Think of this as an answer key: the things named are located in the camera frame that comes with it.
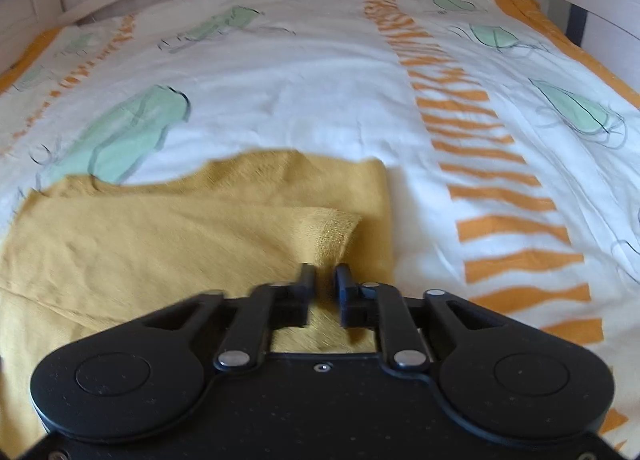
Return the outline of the mustard yellow knit garment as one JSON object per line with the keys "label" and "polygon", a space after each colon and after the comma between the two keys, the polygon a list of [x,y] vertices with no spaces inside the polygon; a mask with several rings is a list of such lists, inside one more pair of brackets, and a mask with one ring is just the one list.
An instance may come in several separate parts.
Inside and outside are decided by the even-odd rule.
{"label": "mustard yellow knit garment", "polygon": [[2,450],[39,440],[28,385],[52,350],[203,291],[291,281],[305,263],[318,277],[310,321],[278,331],[276,350],[373,350],[371,332],[338,323],[330,281],[341,263],[360,281],[393,279],[382,162],[250,152],[168,183],[71,175],[29,193],[1,243]]}

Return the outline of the white leaf-print duvet cover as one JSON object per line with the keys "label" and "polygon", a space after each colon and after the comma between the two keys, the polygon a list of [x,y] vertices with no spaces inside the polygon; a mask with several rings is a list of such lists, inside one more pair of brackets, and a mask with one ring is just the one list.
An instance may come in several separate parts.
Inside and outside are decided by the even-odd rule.
{"label": "white leaf-print duvet cover", "polygon": [[639,97],[531,0],[174,0],[44,34],[1,81],[1,243],[29,193],[250,152],[379,160],[393,279],[590,348],[639,452]]}

